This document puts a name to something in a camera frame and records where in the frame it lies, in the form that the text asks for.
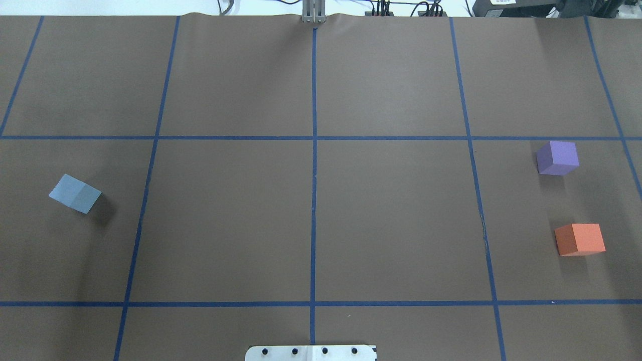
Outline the orange foam block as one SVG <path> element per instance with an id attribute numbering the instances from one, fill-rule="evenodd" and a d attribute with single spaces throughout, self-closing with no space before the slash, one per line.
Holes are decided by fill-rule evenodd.
<path id="1" fill-rule="evenodd" d="M 588 256 L 605 252 L 599 224 L 573 223 L 554 230 L 560 256 Z"/>

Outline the grey aluminium frame post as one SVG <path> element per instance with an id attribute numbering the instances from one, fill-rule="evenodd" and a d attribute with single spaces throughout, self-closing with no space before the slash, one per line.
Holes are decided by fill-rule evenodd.
<path id="1" fill-rule="evenodd" d="M 321 24 L 327 21 L 325 0 L 302 0 L 302 22 Z"/>

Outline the purple foam block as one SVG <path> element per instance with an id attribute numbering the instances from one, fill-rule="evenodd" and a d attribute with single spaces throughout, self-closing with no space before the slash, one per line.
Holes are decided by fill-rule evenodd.
<path id="1" fill-rule="evenodd" d="M 536 151 L 539 174 L 564 176 L 580 166 L 575 142 L 548 141 Z"/>

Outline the light blue foam block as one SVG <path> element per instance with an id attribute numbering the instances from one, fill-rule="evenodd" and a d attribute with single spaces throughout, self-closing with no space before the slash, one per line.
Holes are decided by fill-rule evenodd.
<path id="1" fill-rule="evenodd" d="M 102 192 L 87 183 L 63 174 L 49 197 L 73 210 L 88 214 Z"/>

